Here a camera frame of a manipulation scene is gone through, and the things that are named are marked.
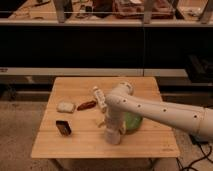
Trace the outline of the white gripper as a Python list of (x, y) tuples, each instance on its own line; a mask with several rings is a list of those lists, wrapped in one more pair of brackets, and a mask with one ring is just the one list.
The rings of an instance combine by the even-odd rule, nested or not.
[(118, 131), (120, 134), (126, 132), (123, 113), (108, 112), (105, 115), (105, 121), (99, 121), (97, 127), (101, 128), (102, 126), (105, 126), (105, 124), (108, 129)]

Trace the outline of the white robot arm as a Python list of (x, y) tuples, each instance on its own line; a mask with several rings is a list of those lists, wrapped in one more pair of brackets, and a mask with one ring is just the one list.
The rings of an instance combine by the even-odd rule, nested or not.
[(128, 82), (119, 83), (106, 96), (108, 112), (105, 115), (105, 141), (117, 145), (121, 142), (123, 114), (140, 115), (155, 122), (180, 129), (191, 135), (213, 142), (213, 109), (152, 101), (132, 95)]

